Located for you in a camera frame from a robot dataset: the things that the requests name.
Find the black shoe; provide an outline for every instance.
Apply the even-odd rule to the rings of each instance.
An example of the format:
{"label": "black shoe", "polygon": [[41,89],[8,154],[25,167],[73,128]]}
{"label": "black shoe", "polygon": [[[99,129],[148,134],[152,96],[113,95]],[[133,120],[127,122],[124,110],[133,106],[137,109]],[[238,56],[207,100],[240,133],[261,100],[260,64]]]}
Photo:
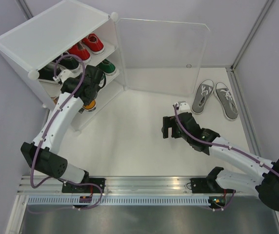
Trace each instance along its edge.
{"label": "black shoe", "polygon": [[[56,58],[53,62],[56,62],[60,57],[61,56],[58,56],[58,58]],[[65,69],[68,69],[72,72],[75,72],[80,67],[79,62],[73,57],[63,58],[58,65],[63,66]]]}
{"label": "black shoe", "polygon": [[[46,65],[41,70],[39,70],[39,74],[40,74],[39,81],[44,83],[50,83],[50,84],[59,84],[53,79],[54,67],[55,67],[55,63],[50,62],[48,65]],[[60,73],[61,73],[61,69],[57,65],[56,75],[58,76]]]}

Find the gray wall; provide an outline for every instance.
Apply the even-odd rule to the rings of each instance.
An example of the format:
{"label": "gray wall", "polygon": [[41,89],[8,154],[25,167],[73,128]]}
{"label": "gray wall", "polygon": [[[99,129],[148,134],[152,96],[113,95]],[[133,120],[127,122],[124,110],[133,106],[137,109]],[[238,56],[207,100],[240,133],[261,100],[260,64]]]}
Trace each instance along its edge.
{"label": "gray wall", "polygon": [[[23,23],[14,0],[0,0],[0,35]],[[13,206],[21,175],[28,167],[20,152],[41,127],[45,110],[0,55],[0,234]]]}
{"label": "gray wall", "polygon": [[237,68],[264,157],[279,158],[279,0]]}
{"label": "gray wall", "polygon": [[[25,0],[34,15],[61,0]],[[231,65],[266,0],[79,0],[121,18],[205,23],[211,37],[202,65]]]}

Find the cabinet top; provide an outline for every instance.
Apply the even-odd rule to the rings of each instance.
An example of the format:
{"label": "cabinet top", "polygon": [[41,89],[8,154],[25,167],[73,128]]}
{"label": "cabinet top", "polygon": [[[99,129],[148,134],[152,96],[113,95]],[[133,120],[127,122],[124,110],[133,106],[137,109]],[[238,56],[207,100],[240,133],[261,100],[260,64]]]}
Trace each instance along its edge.
{"label": "cabinet top", "polygon": [[0,36],[0,50],[26,71],[38,70],[107,22],[109,15],[63,0]]}

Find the robotic arm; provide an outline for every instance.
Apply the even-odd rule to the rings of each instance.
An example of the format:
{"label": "robotic arm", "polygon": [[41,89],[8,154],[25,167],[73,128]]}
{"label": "robotic arm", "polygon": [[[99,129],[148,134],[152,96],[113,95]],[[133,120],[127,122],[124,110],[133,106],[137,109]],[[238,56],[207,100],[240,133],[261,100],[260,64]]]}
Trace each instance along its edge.
{"label": "robotic arm", "polygon": [[[238,151],[232,150],[232,148],[239,148],[218,133],[210,129],[200,128],[186,102],[175,103],[174,107],[178,113],[180,123],[177,121],[176,116],[163,117],[163,138],[168,138],[168,129],[172,128],[172,138],[183,138],[196,151],[218,157],[246,173],[234,173],[222,167],[214,168],[206,178],[207,185],[213,192],[220,188],[246,192],[259,197],[271,209],[279,211],[279,177],[262,166],[267,165],[279,173],[279,160],[272,162],[245,152],[250,156],[247,157]],[[184,130],[187,130],[199,141],[192,139]],[[253,158],[260,161],[260,164],[256,164],[252,160]]]}
{"label": "robotic arm", "polygon": [[[35,170],[56,179],[69,180],[74,183],[87,183],[89,182],[89,173],[68,163],[65,158],[58,156],[57,153],[63,136],[65,135],[72,119],[82,110],[83,105],[89,105],[97,97],[98,91],[105,83],[102,87],[99,85],[101,81],[106,78],[102,70],[87,65],[81,86],[68,100],[67,104],[62,108],[62,111],[60,111],[60,105],[71,95],[80,81],[79,77],[71,78],[69,71],[65,72],[65,74],[67,74],[67,78],[64,79],[58,103],[51,113],[46,125],[34,138],[31,144],[24,142],[20,150],[31,168],[36,149],[40,141],[43,140],[35,164]],[[50,125],[46,137],[42,139],[43,132],[57,111],[60,111],[59,114]]]}

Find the shoe cabinet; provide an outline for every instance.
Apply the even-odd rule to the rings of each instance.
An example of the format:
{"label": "shoe cabinet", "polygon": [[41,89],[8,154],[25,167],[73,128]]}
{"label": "shoe cabinet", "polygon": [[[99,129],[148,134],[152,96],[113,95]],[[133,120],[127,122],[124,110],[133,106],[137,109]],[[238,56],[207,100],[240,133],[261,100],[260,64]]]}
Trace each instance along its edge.
{"label": "shoe cabinet", "polygon": [[117,71],[107,76],[97,108],[78,113],[72,122],[82,130],[118,94],[128,89],[178,96],[192,94],[209,30],[204,24],[118,19],[75,0],[63,0],[0,36],[0,53],[21,79],[53,110],[61,85],[40,82],[38,71],[94,32],[105,47],[91,54],[90,65],[104,59]]}

